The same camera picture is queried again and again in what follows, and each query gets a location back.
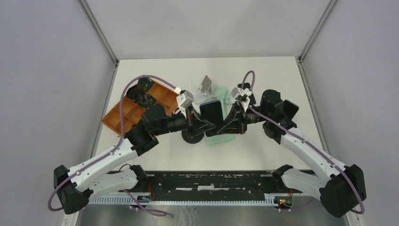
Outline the blue smartphone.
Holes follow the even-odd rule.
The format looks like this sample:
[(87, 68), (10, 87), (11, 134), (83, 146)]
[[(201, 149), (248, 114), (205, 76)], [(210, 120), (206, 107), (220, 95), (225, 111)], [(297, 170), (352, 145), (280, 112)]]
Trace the blue smartphone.
[(215, 124), (217, 128), (222, 126), (223, 110), (220, 100), (202, 103), (200, 104), (199, 109), (203, 119)]

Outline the black clamp phone stand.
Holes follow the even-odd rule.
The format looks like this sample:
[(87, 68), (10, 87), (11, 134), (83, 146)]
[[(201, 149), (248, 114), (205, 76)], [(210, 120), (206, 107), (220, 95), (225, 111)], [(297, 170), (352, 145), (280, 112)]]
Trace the black clamp phone stand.
[(183, 140), (186, 143), (188, 143), (188, 144), (197, 144), (204, 138), (205, 134), (201, 133), (199, 135), (189, 136), (188, 133), (187, 133), (187, 130), (182, 130), (181, 131), (181, 136), (182, 136)]

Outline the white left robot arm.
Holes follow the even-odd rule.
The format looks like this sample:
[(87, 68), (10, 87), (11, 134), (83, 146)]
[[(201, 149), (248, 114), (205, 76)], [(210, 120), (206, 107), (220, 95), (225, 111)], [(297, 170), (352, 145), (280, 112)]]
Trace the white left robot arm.
[[(154, 104), (141, 115), (136, 125), (102, 154), (70, 168), (64, 165), (55, 168), (55, 190), (49, 198), (48, 208), (50, 211), (62, 210), (65, 214), (73, 214), (90, 200), (104, 194), (131, 188), (142, 192), (148, 186), (148, 179), (140, 167), (113, 175), (109, 171), (154, 148), (159, 143), (159, 135), (186, 131), (193, 137), (217, 129), (222, 123), (221, 104), (217, 101), (201, 104), (199, 111), (190, 105), (173, 115), (167, 115), (163, 105)], [(55, 196), (61, 203), (58, 209), (51, 205)]]

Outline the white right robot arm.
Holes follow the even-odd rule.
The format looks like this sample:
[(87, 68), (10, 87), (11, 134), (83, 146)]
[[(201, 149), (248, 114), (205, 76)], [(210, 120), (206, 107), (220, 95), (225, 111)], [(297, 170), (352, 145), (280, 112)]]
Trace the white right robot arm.
[(200, 114), (210, 129), (208, 137), (225, 134), (244, 134), (249, 124), (262, 123), (265, 135), (300, 158), (310, 169), (309, 175), (284, 165), (274, 171), (272, 187), (277, 192), (288, 188), (301, 191), (317, 200), (336, 218), (348, 212), (363, 214), (367, 197), (364, 173), (357, 165), (348, 166), (337, 160), (308, 139), (293, 122), (298, 106), (282, 100), (278, 91), (263, 92), (259, 106), (250, 103), (251, 91), (235, 88), (235, 102), (224, 116), (219, 100), (200, 104)]

